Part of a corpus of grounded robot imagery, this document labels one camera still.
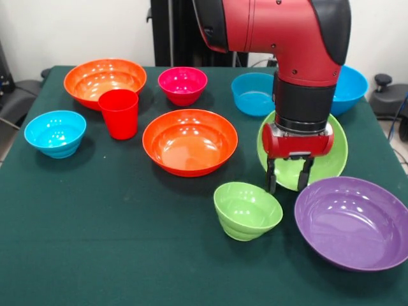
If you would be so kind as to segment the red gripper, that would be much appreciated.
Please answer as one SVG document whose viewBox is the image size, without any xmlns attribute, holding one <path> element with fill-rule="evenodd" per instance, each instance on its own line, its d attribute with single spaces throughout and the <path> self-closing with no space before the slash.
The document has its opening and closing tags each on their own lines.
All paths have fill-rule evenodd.
<svg viewBox="0 0 408 306">
<path fill-rule="evenodd" d="M 304 157 L 303 168 L 298 177 L 298 191 L 304 190 L 309 183 L 314 158 L 325 156 L 332 149 L 334 132 L 327 123 L 326 129 L 316 135 L 286 133 L 275 123 L 266 123 L 261 128 L 261 144 L 267 155 L 266 190 L 274 194 L 276 190 L 275 159 L 289 159 L 293 156 Z"/>
</svg>

